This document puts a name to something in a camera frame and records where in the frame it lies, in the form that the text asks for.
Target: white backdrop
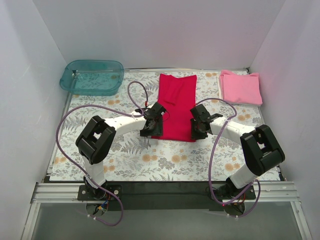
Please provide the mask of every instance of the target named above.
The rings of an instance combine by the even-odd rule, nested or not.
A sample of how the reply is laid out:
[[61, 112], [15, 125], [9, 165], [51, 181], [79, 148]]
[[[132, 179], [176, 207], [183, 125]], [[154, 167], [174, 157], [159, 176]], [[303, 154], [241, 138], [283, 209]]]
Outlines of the white backdrop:
[[285, 0], [33, 0], [64, 59], [243, 69]]
[[320, 239], [320, 1], [287, 0], [253, 64], [262, 114], [281, 144], [313, 239]]
[[66, 92], [66, 62], [32, 0], [0, 0], [0, 239], [20, 239], [46, 174]]

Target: red cloth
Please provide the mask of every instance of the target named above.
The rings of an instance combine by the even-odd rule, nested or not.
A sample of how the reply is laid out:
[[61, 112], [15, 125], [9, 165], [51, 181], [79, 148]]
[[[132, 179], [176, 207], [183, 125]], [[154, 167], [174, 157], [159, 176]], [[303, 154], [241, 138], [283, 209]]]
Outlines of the red cloth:
[[197, 76], [176, 78], [160, 75], [158, 102], [168, 111], [163, 116], [163, 136], [154, 139], [195, 142], [191, 139], [190, 109], [196, 104]]

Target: transparent blue bin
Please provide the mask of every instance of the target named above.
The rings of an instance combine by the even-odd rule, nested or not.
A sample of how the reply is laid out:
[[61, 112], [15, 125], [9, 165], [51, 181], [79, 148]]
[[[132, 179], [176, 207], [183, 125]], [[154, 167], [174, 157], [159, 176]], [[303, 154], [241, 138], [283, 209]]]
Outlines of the transparent blue bin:
[[124, 79], [124, 66], [111, 60], [76, 60], [64, 69], [60, 86], [75, 95], [112, 96]]

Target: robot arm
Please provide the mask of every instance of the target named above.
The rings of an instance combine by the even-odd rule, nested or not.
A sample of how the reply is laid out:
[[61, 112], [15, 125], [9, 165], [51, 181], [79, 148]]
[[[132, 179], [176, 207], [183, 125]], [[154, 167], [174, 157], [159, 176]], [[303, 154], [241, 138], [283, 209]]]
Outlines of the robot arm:
[[100, 199], [105, 194], [98, 185], [106, 188], [107, 181], [104, 176], [103, 160], [109, 153], [115, 137], [140, 130], [140, 136], [162, 136], [163, 118], [166, 109], [159, 103], [142, 108], [143, 116], [139, 109], [133, 111], [131, 116], [119, 116], [115, 118], [101, 118], [94, 116], [85, 126], [75, 145], [82, 155], [85, 169], [90, 176], [84, 176], [84, 183], [88, 192]]
[[[191, 119], [191, 135], [196, 140], [206, 138], [207, 133], [218, 135], [227, 121], [221, 114], [210, 115], [202, 104], [190, 111], [194, 117]], [[245, 165], [226, 179], [226, 185], [218, 188], [219, 195], [234, 196], [247, 184], [285, 160], [284, 152], [267, 125], [253, 127], [229, 121], [222, 137], [242, 145]]]

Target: table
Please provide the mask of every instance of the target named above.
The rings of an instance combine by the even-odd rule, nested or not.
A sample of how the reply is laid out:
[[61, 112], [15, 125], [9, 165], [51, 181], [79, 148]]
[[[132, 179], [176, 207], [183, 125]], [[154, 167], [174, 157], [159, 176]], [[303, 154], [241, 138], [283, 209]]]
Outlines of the table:
[[[134, 80], [143, 83], [149, 95], [149, 103], [152, 104], [158, 98], [160, 73], [178, 78], [197, 75], [197, 102], [204, 98], [219, 97], [217, 85], [219, 71], [136, 70], [125, 71], [122, 85], [116, 95], [73, 95], [67, 102], [67, 109], [71, 110], [80, 105], [96, 104], [131, 113], [136, 107], [128, 97], [128, 84]], [[247, 74], [246, 71], [235, 71], [235, 73]], [[141, 86], [132, 85], [131, 92], [136, 102], [143, 106], [145, 93]], [[206, 101], [203, 104], [210, 114], [219, 113], [226, 117], [232, 114], [232, 109], [229, 106], [217, 100]], [[236, 109], [238, 116], [234, 121], [249, 126], [259, 126], [264, 123], [258, 107], [237, 105]], [[66, 119], [60, 135], [62, 148], [82, 166], [84, 163], [78, 153], [75, 141], [90, 118], [95, 115], [102, 118], [117, 117], [116, 113], [103, 109], [81, 108]], [[209, 158], [216, 137], [209, 135], [208, 138], [197, 142], [181, 142], [140, 137], [139, 131], [127, 133], [115, 138], [108, 156], [103, 161], [105, 178], [108, 181], [207, 181]], [[225, 181], [244, 163], [241, 146], [222, 137], [213, 159], [212, 180]], [[50, 181], [83, 180], [83, 173], [56, 148], [48, 172]], [[259, 179], [279, 181], [279, 169], [275, 167]]]

